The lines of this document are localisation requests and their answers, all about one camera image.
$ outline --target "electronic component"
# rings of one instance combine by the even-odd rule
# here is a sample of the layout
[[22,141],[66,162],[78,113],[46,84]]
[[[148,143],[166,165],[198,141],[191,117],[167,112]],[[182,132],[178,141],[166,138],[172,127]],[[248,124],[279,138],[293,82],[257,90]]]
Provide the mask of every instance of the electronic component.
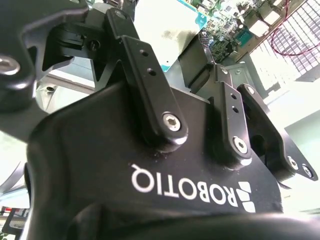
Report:
[[257,37],[262,37],[269,31],[269,26],[261,21],[255,13],[245,19],[245,24],[249,31]]
[[152,46],[166,72],[208,20],[184,0],[139,0],[134,25],[140,39]]
[[259,13],[263,20],[270,25],[275,24],[275,22],[280,19],[280,15],[276,13],[267,2],[261,6]]
[[[210,17],[203,30],[207,32],[208,37],[214,37],[215,41],[211,42],[208,47],[217,63],[221,63],[226,58],[226,55],[228,56],[227,45],[229,43],[238,43],[239,46],[244,46],[248,42],[247,39],[252,38],[253,35],[248,30],[249,35],[245,33],[241,35],[246,26],[244,18],[248,17],[250,20],[250,13],[258,11],[266,1],[269,2],[270,0],[192,1],[192,5],[199,12]],[[236,40],[238,35],[241,35],[241,40]]]
[[201,2],[201,4],[203,6],[205,6],[206,8],[208,8],[208,9],[211,8],[214,5],[214,3],[212,1],[210,1],[210,0],[203,0]]
[[252,33],[250,33],[248,29],[244,27],[242,31],[236,36],[235,40],[240,47],[243,47],[247,44],[247,42],[249,42],[252,37]]
[[244,24],[243,24],[243,22],[242,22],[240,19],[237,19],[237,20],[236,20],[236,24],[238,25],[238,28],[239,28],[239,29],[243,29],[243,28],[244,28]]
[[210,36],[210,37],[208,38],[208,43],[209,43],[209,46],[215,43],[215,40],[214,40],[214,37],[213,37],[213,36]]
[[283,2],[283,0],[275,0],[273,5],[274,6],[279,6],[282,2]]
[[206,8],[205,6],[201,5],[201,4],[199,4],[196,9],[197,9],[197,11],[199,13],[202,13],[202,14],[206,14],[207,15],[209,13],[209,9]]
[[241,15],[243,15],[246,12],[245,8],[242,5],[238,5],[237,8]]

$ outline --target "black metal bracket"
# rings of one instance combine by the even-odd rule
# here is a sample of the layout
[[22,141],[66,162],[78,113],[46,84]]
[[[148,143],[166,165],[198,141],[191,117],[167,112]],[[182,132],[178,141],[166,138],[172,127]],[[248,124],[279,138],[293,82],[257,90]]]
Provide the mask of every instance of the black metal bracket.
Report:
[[215,61],[208,47],[202,45],[196,35],[179,56],[184,84],[197,93],[209,79]]
[[1,1],[0,29],[5,37],[0,40],[0,58],[14,66],[16,73],[0,73],[0,111],[29,106],[33,100],[35,80],[54,67],[61,67],[62,62],[65,65],[70,63],[72,57],[60,57],[56,62],[53,60],[57,59],[51,56],[47,58],[50,67],[45,67],[43,59],[47,37],[50,30],[59,24],[83,21],[88,11],[85,0],[78,4],[66,0],[33,0],[32,4],[22,4],[18,0]]
[[241,94],[232,86],[231,74],[220,64],[215,64],[209,78],[197,95],[209,99],[214,106],[219,125],[215,138],[221,163],[232,170],[248,166],[252,161],[251,145]]
[[258,92],[247,84],[240,85],[252,148],[276,179],[283,181],[295,174],[317,181],[316,171],[299,148],[270,117],[270,110]]
[[145,140],[161,152],[175,151],[187,140],[188,126],[152,47],[139,40],[124,11],[108,9],[104,27],[114,51],[107,53],[107,70],[96,80],[96,90],[121,81],[114,78],[114,72],[123,71]]

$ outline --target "mounting hole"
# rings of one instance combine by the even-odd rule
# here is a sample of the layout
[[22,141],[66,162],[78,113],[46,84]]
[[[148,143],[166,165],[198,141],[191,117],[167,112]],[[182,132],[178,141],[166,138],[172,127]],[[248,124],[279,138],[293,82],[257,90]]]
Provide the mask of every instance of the mounting hole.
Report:
[[235,106],[232,106],[232,110],[235,112],[235,113],[239,113],[239,110],[238,110],[238,108],[236,108]]
[[145,56],[145,57],[148,57],[149,56],[149,53],[147,53],[145,50],[140,50],[140,53],[142,56]]
[[88,43],[88,48],[90,51],[95,52],[100,48],[100,42],[97,40],[91,40]]
[[117,15],[121,19],[127,19],[127,17],[119,10],[115,10],[115,15]]
[[46,90],[50,93],[53,93],[55,91],[55,89],[52,86],[47,86]]
[[153,70],[152,68],[148,68],[146,71],[147,71],[148,74],[150,74],[151,76],[157,75],[157,73],[155,72],[155,70]]

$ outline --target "screw hole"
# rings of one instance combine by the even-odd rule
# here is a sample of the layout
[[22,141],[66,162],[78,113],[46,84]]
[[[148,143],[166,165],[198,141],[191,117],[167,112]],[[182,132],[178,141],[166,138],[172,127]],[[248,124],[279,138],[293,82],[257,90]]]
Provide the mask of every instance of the screw hole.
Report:
[[50,93],[52,93],[52,92],[55,91],[55,89],[54,89],[52,86],[47,86],[47,87],[46,87],[46,90],[47,90],[48,92],[50,92]]
[[146,71],[147,71],[148,74],[150,74],[151,76],[157,75],[157,73],[156,73],[152,68],[148,68]]
[[145,57],[148,57],[149,56],[149,53],[147,53],[145,50],[140,50],[140,53],[142,56],[145,56]]
[[100,48],[100,42],[97,40],[91,40],[88,44],[88,47],[90,51],[95,52]]
[[302,165],[302,168],[310,178],[314,177],[314,174],[312,173],[312,171],[305,164]]
[[233,111],[234,111],[235,113],[237,113],[237,114],[239,113],[238,108],[236,108],[235,106],[233,106],[232,109],[233,109]]

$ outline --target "green circuit board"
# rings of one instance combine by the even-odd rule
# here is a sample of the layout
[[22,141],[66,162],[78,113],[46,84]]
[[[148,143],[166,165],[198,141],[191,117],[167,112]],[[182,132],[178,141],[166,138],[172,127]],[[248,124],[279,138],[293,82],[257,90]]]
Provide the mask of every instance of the green circuit board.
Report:
[[203,31],[206,32],[208,47],[217,63],[229,56],[235,46],[243,47],[254,37],[245,25],[239,27],[239,19],[244,20],[252,11],[258,12],[263,4],[269,2],[268,0],[185,1],[197,8],[198,12],[209,16]]

